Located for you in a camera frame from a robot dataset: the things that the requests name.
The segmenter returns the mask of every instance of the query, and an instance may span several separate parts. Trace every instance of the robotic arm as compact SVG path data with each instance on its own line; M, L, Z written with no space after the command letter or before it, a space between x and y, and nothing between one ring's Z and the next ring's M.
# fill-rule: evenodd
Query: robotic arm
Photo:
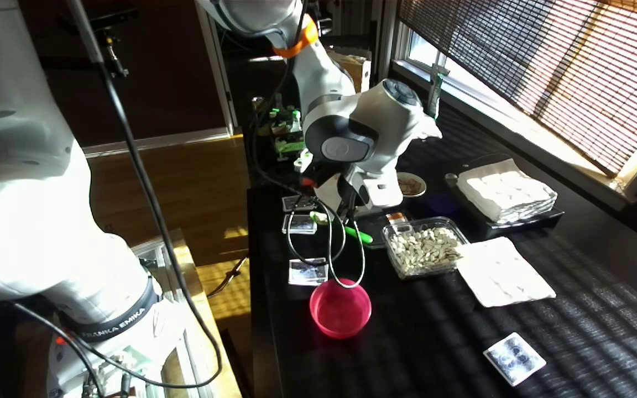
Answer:
M314 164L341 164L342 179L366 204L401 200L398 154L414 136L438 135L407 86L384 80L354 93L300 0L199 0L199 6L220 27L264 35L276 53L293 58ZM98 228L88 184L88 164L47 86L17 1L0 0L0 300L41 294L78 335L156 378L182 334L167 326L183 324L178 310L162 299L132 250ZM103 363L95 371L107 394L119 390ZM79 395L88 379L69 347L51 347L49 373L51 395Z
M293 59L305 159L337 170L337 184L346 186L336 207L351 215L351 197L357 197L363 207L391 207L403 200L396 159L412 140L439 136L409 86L384 80L355 93L319 41L315 25L302 13L300 0L201 0L201 6L224 29L264 35L279 56Z

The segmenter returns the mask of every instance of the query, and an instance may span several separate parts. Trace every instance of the floor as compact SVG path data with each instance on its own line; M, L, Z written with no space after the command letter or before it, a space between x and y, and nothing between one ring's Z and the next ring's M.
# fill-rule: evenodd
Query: floor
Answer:
M245 148L241 136L178 144L142 153L165 226L182 231L197 263L204 289L215 289L241 263L210 306L226 340L241 389L249 389L249 260L245 215ZM127 154L90 159L92 212L98 222L127 245L158 231L142 195Z

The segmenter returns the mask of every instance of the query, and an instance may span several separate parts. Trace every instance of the white paper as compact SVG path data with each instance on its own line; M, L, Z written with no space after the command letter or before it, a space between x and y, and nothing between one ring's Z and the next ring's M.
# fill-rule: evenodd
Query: white paper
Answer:
M455 269L485 306L558 297L507 236L461 245Z

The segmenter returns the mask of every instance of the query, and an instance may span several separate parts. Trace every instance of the table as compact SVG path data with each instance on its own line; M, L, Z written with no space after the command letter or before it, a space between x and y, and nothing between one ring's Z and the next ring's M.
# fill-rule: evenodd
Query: table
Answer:
M252 260L253 395L637 395L637 235L592 200L445 106L441 142L415 142L401 170L426 179L434 199L449 197L441 177L485 159L512 157L560 193L565 215L553 228L507 236L553 285L558 299L485 310L451 271L398 280L384 250L366 252L364 289L373 315L361 335L329 340L312 324L307 291L287 289L279 197L272 186L248 190ZM355 273L346 250L341 273ZM508 387L481 351L522 334L545 367Z

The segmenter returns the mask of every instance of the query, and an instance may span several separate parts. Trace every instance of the window blind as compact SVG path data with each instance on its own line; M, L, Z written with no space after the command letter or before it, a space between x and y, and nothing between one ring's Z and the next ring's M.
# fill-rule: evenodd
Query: window blind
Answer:
M403 0L401 19L604 172L637 151L637 0Z

